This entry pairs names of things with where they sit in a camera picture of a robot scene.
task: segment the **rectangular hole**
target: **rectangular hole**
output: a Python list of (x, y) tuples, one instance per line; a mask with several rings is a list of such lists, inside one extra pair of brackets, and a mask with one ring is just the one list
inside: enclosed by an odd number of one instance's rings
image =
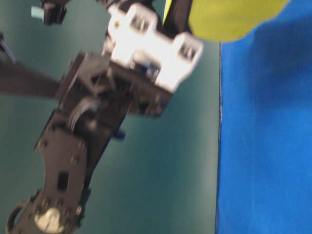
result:
[(192, 48), (191, 46), (184, 44), (182, 45), (179, 53), (187, 60), (192, 61), (196, 54), (196, 50)]
[(137, 29), (139, 32), (145, 33), (149, 24), (144, 17), (134, 16), (131, 21), (131, 26)]
[(68, 172), (60, 172), (58, 175), (58, 190), (61, 192), (65, 192), (68, 187), (68, 179), (69, 173)]

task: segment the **wire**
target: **wire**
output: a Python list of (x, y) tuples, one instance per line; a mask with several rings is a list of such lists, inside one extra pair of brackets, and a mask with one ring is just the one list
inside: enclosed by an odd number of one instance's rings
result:
[(0, 39), (0, 47), (4, 49), (4, 51), (10, 57), (11, 61), (15, 64), (16, 63), (15, 56), (13, 55), (12, 51), (10, 50), (10, 48), (4, 43), (4, 41), (2, 39)]
[(100, 101), (99, 99), (95, 97), (83, 98), (69, 115), (69, 119), (67, 121), (68, 130), (73, 132), (75, 125), (78, 119), (80, 118), (80, 116), (82, 116), (83, 113), (85, 113), (86, 111), (90, 109), (94, 109), (94, 108), (97, 109), (99, 105), (100, 105)]

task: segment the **teal plastic piece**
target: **teal plastic piece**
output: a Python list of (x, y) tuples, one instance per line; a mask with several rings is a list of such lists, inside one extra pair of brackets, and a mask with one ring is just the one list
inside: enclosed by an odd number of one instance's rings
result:
[(40, 19), (43, 21), (44, 19), (44, 10), (37, 6), (31, 7), (31, 17), (35, 19)]

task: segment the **yellow object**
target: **yellow object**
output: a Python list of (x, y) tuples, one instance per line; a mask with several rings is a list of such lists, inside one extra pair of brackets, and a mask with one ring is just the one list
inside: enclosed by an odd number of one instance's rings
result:
[[(165, 17), (172, 0), (166, 0)], [(289, 0), (193, 0), (192, 32), (203, 39), (233, 41), (276, 16)]]

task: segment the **blue part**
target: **blue part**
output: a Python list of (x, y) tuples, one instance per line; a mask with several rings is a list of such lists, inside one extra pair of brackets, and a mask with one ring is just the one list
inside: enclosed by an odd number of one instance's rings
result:
[(221, 55), (216, 233), (312, 234), (312, 0)]
[(118, 139), (118, 140), (124, 140), (126, 138), (126, 133), (122, 132), (120, 130), (118, 130), (114, 135), (114, 138)]

